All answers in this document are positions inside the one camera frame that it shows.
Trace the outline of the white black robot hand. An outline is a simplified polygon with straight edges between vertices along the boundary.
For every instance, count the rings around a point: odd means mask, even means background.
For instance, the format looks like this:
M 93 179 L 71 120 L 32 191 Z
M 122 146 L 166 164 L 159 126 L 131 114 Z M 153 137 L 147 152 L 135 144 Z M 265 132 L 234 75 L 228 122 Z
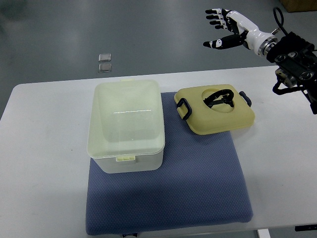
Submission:
M 213 8 L 205 11 L 206 19 L 215 29 L 224 29 L 231 35 L 206 41 L 205 47 L 225 50 L 243 45 L 255 54 L 264 57 L 274 47 L 278 39 L 271 33 L 261 31 L 258 26 L 241 13 L 224 8 Z

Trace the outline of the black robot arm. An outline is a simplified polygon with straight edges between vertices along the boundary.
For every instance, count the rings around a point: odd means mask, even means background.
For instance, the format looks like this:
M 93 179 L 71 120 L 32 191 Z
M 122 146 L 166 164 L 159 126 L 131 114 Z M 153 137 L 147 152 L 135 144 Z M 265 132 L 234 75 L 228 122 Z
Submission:
M 282 11 L 273 9 L 278 29 L 284 33 L 277 43 L 270 43 L 266 49 L 266 59 L 279 68 L 275 71 L 277 83 L 272 91 L 283 95 L 301 91 L 310 103 L 311 110 L 317 113 L 317 56 L 314 44 L 309 43 L 284 27 Z

